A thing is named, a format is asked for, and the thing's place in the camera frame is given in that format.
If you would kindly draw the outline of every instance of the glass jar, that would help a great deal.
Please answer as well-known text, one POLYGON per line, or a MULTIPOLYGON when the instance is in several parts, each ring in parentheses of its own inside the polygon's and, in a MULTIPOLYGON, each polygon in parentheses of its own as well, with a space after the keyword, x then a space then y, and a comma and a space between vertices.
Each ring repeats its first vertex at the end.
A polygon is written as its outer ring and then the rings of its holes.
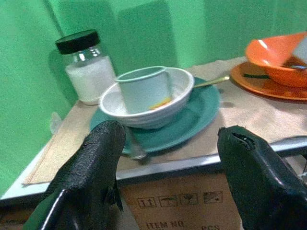
POLYGON ((101 94, 116 78, 110 58, 101 52, 96 30, 82 31, 56 41, 79 100, 98 104, 101 94))

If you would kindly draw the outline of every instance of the green plate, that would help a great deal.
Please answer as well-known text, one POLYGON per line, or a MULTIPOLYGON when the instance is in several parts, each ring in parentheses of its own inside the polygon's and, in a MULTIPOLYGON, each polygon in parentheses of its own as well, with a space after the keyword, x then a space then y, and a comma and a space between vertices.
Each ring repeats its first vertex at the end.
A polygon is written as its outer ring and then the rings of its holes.
MULTIPOLYGON (((195 78, 195 84, 204 82, 195 78)), ((174 120, 159 129, 133 128, 136 139, 146 152, 155 152, 178 145, 206 128, 216 117, 219 108, 219 93, 214 86, 193 89, 186 107, 175 115, 174 120)), ((100 122, 111 118, 97 110, 91 121, 91 130, 100 122)), ((126 140, 123 153, 130 153, 126 140)))

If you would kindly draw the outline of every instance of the white bowl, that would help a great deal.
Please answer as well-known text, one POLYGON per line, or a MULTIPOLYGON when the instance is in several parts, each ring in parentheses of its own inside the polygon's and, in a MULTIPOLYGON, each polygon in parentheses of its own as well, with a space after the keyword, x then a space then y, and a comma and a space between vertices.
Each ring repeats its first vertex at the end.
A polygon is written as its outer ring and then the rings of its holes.
POLYGON ((118 83, 113 84, 101 96, 99 107, 111 118, 124 126, 151 129, 167 125, 175 114, 182 110, 194 86, 194 77, 178 68, 167 68, 172 80, 172 101, 154 110, 128 114, 118 83))

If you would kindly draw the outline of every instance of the cardboard box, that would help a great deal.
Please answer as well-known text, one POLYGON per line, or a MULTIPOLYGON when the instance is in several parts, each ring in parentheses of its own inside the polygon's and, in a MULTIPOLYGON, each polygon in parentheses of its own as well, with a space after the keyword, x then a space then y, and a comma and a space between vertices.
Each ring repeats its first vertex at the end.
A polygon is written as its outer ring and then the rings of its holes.
POLYGON ((194 174, 122 187, 140 230, 239 230, 223 173, 194 174))

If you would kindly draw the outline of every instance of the green wall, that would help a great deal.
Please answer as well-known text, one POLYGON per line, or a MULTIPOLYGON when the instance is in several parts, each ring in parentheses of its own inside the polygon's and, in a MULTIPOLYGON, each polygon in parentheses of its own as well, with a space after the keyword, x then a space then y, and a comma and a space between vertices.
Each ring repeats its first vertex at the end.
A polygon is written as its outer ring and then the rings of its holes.
POLYGON ((54 41, 97 29, 117 74, 244 55, 251 39, 306 29, 305 0, 0 0, 0 194, 77 99, 54 41))

